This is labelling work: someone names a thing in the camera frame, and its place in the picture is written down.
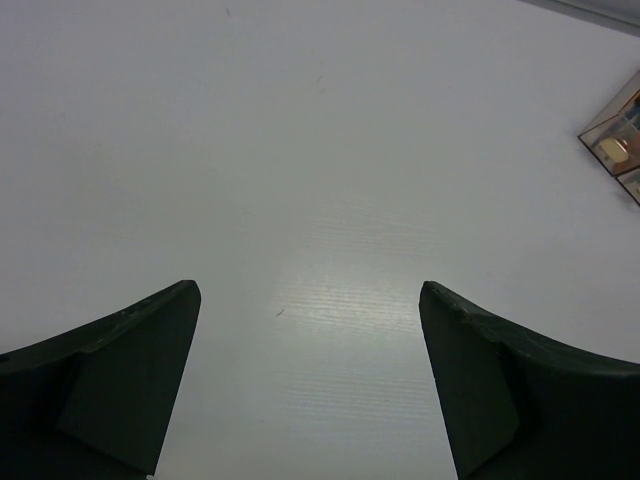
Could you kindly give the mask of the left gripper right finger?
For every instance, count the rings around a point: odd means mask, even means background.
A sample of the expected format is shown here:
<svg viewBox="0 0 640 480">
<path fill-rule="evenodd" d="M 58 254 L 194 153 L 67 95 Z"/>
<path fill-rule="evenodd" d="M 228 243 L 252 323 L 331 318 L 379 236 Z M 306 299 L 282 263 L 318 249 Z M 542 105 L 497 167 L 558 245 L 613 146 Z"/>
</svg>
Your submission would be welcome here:
<svg viewBox="0 0 640 480">
<path fill-rule="evenodd" d="M 419 311 L 460 479 L 636 479 L 639 366 L 423 284 Z"/>
</svg>

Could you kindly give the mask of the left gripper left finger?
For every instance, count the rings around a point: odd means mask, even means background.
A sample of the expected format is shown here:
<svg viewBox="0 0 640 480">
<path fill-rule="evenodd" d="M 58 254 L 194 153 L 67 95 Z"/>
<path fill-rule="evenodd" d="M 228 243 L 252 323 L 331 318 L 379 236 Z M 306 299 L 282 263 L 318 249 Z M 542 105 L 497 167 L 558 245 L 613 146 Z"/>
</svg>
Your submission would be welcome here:
<svg viewBox="0 0 640 480">
<path fill-rule="evenodd" d="M 2 478 L 154 477 L 200 306 L 182 280 L 2 354 Z"/>
</svg>

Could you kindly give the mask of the clear container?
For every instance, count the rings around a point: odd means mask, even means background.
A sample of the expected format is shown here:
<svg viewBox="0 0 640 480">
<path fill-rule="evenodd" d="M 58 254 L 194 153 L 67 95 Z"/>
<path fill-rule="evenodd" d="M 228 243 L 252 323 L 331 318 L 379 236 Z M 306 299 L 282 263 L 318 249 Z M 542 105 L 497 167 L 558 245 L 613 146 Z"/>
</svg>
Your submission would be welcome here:
<svg viewBox="0 0 640 480">
<path fill-rule="evenodd" d="M 613 177 L 639 167 L 639 72 L 579 133 L 578 140 Z"/>
<path fill-rule="evenodd" d="M 640 168 L 635 168 L 616 177 L 617 182 L 640 205 Z"/>
</svg>

